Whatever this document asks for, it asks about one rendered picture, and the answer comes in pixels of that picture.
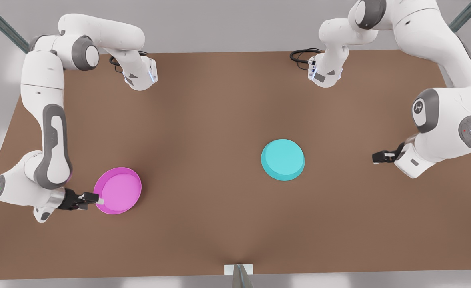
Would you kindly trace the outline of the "pink plate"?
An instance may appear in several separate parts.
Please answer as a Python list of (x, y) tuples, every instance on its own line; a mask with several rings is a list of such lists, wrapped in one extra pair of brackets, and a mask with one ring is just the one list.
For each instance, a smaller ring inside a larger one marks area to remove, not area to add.
[(103, 200), (102, 204), (96, 203), (96, 207), (111, 215), (130, 210), (138, 202), (141, 191), (140, 176), (126, 167), (112, 168), (105, 172), (93, 189), (93, 193)]

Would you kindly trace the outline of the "blue plate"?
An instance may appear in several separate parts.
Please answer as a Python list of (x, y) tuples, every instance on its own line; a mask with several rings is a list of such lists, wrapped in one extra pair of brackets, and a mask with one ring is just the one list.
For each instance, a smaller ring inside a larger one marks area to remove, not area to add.
[(273, 179), (288, 182), (303, 172), (305, 156), (295, 142), (289, 139), (275, 139), (263, 148), (261, 165)]

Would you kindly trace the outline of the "silver frame post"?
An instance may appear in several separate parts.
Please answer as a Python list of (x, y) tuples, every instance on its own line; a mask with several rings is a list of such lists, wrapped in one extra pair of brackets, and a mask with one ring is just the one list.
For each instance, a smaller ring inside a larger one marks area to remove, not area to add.
[(0, 31), (25, 54), (29, 52), (28, 42), (1, 15)]
[(458, 32), (471, 19), (471, 2), (452, 20), (449, 28), (453, 33)]
[(254, 288), (249, 277), (253, 275), (253, 264), (226, 264), (224, 274), (233, 277), (232, 288)]

